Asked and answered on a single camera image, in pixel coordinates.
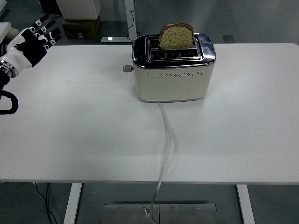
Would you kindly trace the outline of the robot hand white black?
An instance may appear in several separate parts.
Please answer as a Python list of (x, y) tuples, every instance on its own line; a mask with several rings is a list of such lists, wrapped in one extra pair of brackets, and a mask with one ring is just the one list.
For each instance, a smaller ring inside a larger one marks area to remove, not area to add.
[(0, 57), (1, 68), (10, 71), (12, 76), (17, 76), (22, 70), (36, 66), (47, 51), (61, 40), (59, 28), (50, 30), (56, 23), (55, 20), (43, 25), (49, 17), (49, 14), (45, 14), (31, 26), (23, 29), (7, 45), (6, 54)]

